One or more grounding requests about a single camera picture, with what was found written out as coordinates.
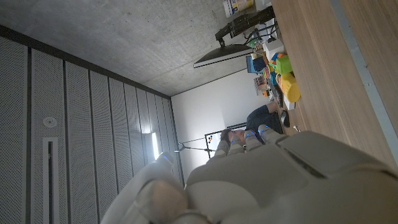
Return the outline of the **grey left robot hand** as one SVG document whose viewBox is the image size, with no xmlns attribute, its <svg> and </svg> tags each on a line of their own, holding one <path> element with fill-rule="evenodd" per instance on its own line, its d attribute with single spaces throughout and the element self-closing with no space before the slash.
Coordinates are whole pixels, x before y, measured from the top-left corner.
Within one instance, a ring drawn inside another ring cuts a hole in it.
<svg viewBox="0 0 398 224">
<path fill-rule="evenodd" d="M 396 223 L 397 172 L 311 131 L 266 125 L 221 141 L 185 185 L 168 152 L 140 170 L 103 223 Z"/>
</svg>

